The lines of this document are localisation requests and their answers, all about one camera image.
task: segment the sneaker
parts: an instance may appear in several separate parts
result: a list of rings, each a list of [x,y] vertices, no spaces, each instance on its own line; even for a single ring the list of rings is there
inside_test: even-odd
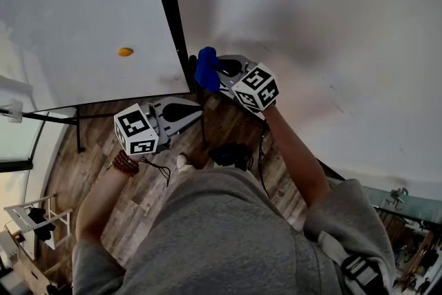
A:
[[[186,156],[185,153],[178,154],[178,157],[177,157],[177,169],[180,170],[180,169],[182,169],[186,165],[190,165],[189,158]]]

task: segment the blue object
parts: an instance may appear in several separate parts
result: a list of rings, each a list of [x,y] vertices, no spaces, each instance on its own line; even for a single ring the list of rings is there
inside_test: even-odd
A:
[[[198,63],[195,71],[195,80],[202,87],[212,93],[220,90],[220,78],[215,68],[220,67],[213,47],[206,47],[198,53]]]

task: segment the orange object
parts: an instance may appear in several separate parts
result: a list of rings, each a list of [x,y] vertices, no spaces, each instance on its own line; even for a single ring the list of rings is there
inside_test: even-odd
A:
[[[128,57],[132,53],[133,53],[133,49],[130,49],[130,48],[120,48],[118,51],[118,55],[120,57]]]

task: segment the beaded bracelet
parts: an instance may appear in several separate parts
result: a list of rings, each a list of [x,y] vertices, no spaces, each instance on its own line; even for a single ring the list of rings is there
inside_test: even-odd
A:
[[[140,171],[138,162],[130,159],[127,156],[127,154],[124,152],[124,150],[119,151],[118,155],[115,156],[115,158],[112,161],[112,164],[109,165],[108,168],[110,168],[111,166],[113,166],[114,169],[124,173],[129,177],[133,177]]]

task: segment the cable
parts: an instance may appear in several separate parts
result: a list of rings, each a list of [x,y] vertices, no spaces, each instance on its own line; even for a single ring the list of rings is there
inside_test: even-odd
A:
[[[266,125],[267,125],[267,121],[264,121],[264,123],[262,124],[260,148],[258,151],[258,172],[260,173],[262,188],[265,190],[267,197],[269,197],[269,199],[270,199],[269,192],[267,192],[267,189],[265,188],[264,178],[262,177],[262,157],[265,156],[264,151],[262,151],[262,141],[264,140]]]
[[[248,159],[249,159],[249,163],[247,165],[247,169],[250,170],[253,166],[253,163],[254,163],[253,156],[252,155],[248,156]]]
[[[9,224],[10,222],[12,221],[12,219],[11,220],[9,220],[4,226],[3,226],[3,230],[5,230],[5,231],[7,231],[8,230],[8,227],[6,226],[7,224]]]
[[[140,160],[140,162],[143,162],[144,164],[147,164],[147,165],[151,165],[151,166],[155,167],[156,169],[159,169],[161,174],[167,180],[166,187],[169,186],[169,180],[171,179],[171,170],[167,166],[156,165],[153,162],[150,162],[149,160],[147,160],[146,158],[142,158]]]

